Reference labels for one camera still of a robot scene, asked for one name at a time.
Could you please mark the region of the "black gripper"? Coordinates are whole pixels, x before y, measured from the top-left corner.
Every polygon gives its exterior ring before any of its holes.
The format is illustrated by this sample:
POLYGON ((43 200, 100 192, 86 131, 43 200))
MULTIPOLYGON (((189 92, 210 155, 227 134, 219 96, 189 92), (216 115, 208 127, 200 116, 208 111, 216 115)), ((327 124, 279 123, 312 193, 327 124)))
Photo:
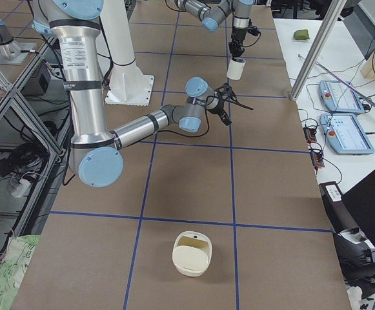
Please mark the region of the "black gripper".
POLYGON ((248 26, 247 28, 234 27, 231 33, 231 41, 228 43, 231 58, 236 59, 237 52, 238 52, 238 57, 241 57, 243 53, 245 52, 245 49, 255 45, 259 41, 259 39, 260 39, 260 30, 256 26, 248 26), (247 34, 257 37, 255 42, 253 42, 250 45, 243 44, 247 34))
POLYGON ((206 98, 207 107, 206 109, 211 113, 219 116, 220 120, 229 126, 232 121, 225 110, 225 103, 232 103, 238 107, 247 110, 254 110, 253 107, 240 103, 234 93, 232 87, 228 83, 224 83, 217 89, 215 89, 213 95, 209 95, 206 98))

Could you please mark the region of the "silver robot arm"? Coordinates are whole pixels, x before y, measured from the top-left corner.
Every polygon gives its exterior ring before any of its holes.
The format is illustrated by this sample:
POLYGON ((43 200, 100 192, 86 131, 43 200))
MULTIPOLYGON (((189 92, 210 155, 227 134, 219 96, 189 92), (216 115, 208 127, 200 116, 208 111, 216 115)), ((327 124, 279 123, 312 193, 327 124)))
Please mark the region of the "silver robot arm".
POLYGON ((214 32, 232 14, 231 40, 228 43, 231 58, 238 61, 251 45, 244 45, 247 34, 260 36, 259 29, 252 24, 250 13, 253 1, 220 1, 215 7, 209 7, 202 1, 174 1, 177 10, 187 12, 200 20, 208 32, 214 32))
POLYGON ((70 168, 83 183, 97 188, 114 183, 123 170, 121 149, 171 124, 196 132, 206 112, 230 124, 224 105, 237 103, 232 87, 211 88, 192 77, 185 104, 165 105, 109 130, 105 105, 147 105, 154 84, 136 65, 124 2, 34 1, 32 11, 35 30, 59 41, 74 126, 70 168))

